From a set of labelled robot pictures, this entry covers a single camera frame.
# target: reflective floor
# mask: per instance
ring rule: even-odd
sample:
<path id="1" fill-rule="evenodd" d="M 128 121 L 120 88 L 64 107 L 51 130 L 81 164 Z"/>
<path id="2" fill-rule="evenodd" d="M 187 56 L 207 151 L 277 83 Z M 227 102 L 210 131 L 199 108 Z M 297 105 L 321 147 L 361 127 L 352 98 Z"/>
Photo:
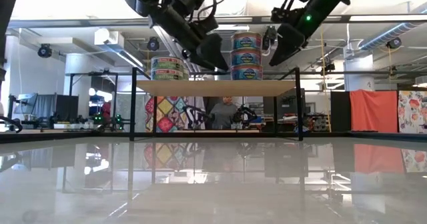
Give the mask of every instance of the reflective floor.
<path id="1" fill-rule="evenodd" d="M 0 145 L 0 223 L 426 223 L 427 143 L 84 138 Z"/>

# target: man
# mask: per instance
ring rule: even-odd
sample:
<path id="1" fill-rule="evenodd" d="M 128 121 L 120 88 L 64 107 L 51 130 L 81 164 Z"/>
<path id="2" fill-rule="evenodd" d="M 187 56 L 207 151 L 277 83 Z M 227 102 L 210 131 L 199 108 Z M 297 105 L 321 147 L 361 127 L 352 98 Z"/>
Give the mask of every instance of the man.
<path id="1" fill-rule="evenodd" d="M 232 119 L 237 110 L 232 97 L 222 97 L 222 103 L 217 103 L 210 113 L 213 118 L 212 129 L 231 129 Z"/>

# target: monitor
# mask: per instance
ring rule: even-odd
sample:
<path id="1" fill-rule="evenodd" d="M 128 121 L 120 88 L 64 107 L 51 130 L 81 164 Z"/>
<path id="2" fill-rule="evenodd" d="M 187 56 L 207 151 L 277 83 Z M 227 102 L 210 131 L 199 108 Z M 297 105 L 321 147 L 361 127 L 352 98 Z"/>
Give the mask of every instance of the monitor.
<path id="1" fill-rule="evenodd" d="M 37 93 L 19 94 L 18 106 L 16 106 L 14 114 L 33 114 L 37 97 Z"/>

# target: stack of cans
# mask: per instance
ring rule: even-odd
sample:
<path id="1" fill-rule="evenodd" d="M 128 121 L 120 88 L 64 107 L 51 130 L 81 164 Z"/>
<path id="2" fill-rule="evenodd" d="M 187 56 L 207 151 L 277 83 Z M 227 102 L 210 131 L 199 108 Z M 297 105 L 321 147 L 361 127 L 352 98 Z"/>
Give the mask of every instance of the stack of cans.
<path id="1" fill-rule="evenodd" d="M 188 70 L 177 57 L 151 58 L 151 80 L 188 80 Z"/>
<path id="2" fill-rule="evenodd" d="M 232 37 L 232 80 L 262 80 L 262 36 L 259 33 L 236 33 Z"/>

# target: gray shirt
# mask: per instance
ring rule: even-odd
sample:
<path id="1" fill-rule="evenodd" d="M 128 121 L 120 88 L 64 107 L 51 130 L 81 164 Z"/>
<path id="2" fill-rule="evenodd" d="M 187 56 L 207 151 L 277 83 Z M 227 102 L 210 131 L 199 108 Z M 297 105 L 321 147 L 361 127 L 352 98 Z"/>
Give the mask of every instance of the gray shirt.
<path id="1" fill-rule="evenodd" d="M 234 104 L 226 105 L 224 103 L 216 104 L 211 115 L 215 117 L 212 123 L 213 129 L 231 129 L 232 119 L 238 108 Z"/>

